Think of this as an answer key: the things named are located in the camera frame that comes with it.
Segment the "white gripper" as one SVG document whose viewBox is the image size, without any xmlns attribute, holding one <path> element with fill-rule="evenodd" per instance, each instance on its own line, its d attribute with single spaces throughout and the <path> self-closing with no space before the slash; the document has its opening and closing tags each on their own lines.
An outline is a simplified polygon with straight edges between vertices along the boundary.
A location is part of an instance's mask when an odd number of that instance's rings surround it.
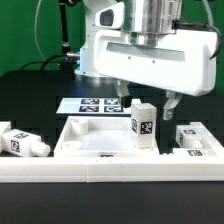
<svg viewBox="0 0 224 224">
<path fill-rule="evenodd" d="M 182 94 L 201 96 L 214 88 L 216 43 L 214 32 L 178 30 L 162 36 L 155 47 L 136 46 L 128 42 L 125 32 L 100 30 L 93 62 L 99 74 L 120 79 L 115 89 L 124 108 L 132 102 L 127 81 L 168 90 L 163 119 L 169 121 Z"/>
</svg>

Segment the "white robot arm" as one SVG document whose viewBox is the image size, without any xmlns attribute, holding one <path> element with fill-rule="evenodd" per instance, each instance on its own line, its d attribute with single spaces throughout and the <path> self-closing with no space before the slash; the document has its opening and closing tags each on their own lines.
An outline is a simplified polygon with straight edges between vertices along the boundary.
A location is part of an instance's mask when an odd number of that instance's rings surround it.
<svg viewBox="0 0 224 224">
<path fill-rule="evenodd" d="M 130 82 L 164 89 L 163 118 L 170 120 L 183 95 L 201 96 L 215 86 L 220 31 L 180 19 L 183 0 L 83 0 L 85 43 L 81 80 L 114 82 L 120 103 L 131 103 Z"/>
</svg>

